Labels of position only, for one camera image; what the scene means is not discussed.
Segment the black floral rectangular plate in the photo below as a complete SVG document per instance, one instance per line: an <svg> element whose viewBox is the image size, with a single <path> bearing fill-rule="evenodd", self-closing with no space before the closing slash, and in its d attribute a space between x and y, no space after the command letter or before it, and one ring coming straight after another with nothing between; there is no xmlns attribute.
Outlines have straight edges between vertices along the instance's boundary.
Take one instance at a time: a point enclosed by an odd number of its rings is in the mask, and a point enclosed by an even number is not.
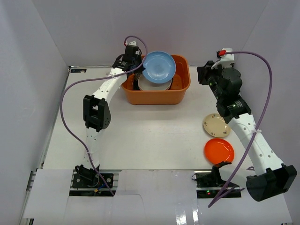
<svg viewBox="0 0 300 225"><path fill-rule="evenodd" d="M136 73L134 74L134 78L133 78L133 90L140 90L139 86L138 86L138 80L140 78L140 76L142 75L142 73Z"/></svg>

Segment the blue round plate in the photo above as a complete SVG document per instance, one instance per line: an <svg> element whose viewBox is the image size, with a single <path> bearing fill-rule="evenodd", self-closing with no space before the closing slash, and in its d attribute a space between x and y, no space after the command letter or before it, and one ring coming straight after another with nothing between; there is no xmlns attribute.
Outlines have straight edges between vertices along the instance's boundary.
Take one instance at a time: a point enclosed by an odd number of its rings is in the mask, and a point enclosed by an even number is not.
<svg viewBox="0 0 300 225"><path fill-rule="evenodd" d="M153 51L145 56L143 76L152 83L163 84L173 79L176 63L173 57L163 51Z"/></svg>

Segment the cream round plate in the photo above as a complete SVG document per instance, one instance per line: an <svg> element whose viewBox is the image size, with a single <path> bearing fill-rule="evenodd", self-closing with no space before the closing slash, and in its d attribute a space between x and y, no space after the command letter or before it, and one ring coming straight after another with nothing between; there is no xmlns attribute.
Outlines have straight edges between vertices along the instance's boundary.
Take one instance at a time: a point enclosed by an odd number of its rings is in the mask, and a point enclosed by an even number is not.
<svg viewBox="0 0 300 225"><path fill-rule="evenodd" d="M168 90L172 84L172 81L169 80L165 83L153 83L147 80L143 75L138 79L138 87L143 91L157 91L157 90Z"/></svg>

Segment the small cream patterned plate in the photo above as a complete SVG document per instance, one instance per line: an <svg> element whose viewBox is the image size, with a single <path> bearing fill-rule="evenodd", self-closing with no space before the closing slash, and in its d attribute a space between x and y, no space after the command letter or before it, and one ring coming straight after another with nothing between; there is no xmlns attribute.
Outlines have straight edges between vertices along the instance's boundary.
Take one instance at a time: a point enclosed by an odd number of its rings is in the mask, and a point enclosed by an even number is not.
<svg viewBox="0 0 300 225"><path fill-rule="evenodd" d="M203 128L209 135L215 138L224 138L231 132L231 128L218 113L207 115L203 120Z"/></svg>

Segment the orange round plate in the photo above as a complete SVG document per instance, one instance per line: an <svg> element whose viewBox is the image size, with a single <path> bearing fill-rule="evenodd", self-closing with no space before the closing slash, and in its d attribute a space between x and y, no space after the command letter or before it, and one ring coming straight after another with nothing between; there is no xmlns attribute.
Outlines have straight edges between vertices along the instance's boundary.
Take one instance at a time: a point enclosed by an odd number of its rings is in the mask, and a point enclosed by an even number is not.
<svg viewBox="0 0 300 225"><path fill-rule="evenodd" d="M232 163L235 158L235 151L228 141L221 138L213 138L205 144L204 155L214 165L221 162Z"/></svg>

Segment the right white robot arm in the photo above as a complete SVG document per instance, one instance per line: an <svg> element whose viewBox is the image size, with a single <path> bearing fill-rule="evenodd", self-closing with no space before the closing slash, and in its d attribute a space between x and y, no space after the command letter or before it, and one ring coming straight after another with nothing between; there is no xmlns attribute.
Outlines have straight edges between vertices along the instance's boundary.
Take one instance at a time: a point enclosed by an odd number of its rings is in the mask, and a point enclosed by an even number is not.
<svg viewBox="0 0 300 225"><path fill-rule="evenodd" d="M241 74L233 67L213 67L208 61L197 67L198 82L208 85L217 100L217 111L238 136L253 164L255 175L247 176L245 187L257 202L287 192L297 176L286 166L258 130L251 109L240 95Z"/></svg>

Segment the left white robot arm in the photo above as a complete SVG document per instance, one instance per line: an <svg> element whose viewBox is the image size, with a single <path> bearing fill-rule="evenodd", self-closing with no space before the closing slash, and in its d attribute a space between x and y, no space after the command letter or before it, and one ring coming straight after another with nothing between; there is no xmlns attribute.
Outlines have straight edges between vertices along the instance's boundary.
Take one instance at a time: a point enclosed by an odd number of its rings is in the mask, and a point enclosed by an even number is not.
<svg viewBox="0 0 300 225"><path fill-rule="evenodd" d="M141 62L142 51L136 41L126 44L125 53L117 57L109 73L110 79L92 94L83 99L83 120L86 126L86 146L89 150L84 154L82 165L75 167L81 180L88 187L95 187L99 183L99 175L93 167L99 168L100 150L97 146L101 135L111 122L109 103L119 87L127 80L127 74L123 72L136 70Z"/></svg>

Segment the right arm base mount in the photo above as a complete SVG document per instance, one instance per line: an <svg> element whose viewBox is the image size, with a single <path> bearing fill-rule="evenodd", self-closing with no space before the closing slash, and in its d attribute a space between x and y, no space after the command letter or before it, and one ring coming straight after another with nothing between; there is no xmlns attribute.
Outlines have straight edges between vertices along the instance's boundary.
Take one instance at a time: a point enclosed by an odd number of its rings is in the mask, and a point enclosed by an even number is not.
<svg viewBox="0 0 300 225"><path fill-rule="evenodd" d="M225 184L225 181L221 181L218 184L210 171L197 172L192 175L191 179L196 182L198 199L213 199ZM229 183L225 191L230 190L232 187L234 187L234 190L226 195L225 198L241 198L240 187L234 183Z"/></svg>

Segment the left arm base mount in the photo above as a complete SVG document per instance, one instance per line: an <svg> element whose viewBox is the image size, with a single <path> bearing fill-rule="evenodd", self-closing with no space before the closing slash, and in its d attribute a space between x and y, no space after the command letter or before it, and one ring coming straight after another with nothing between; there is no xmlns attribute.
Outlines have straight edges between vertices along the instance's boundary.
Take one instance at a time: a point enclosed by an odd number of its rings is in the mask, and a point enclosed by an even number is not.
<svg viewBox="0 0 300 225"><path fill-rule="evenodd" d="M108 190L98 174L94 175L93 180L90 181L77 173L73 174L69 196L113 197L112 193Z"/></svg>

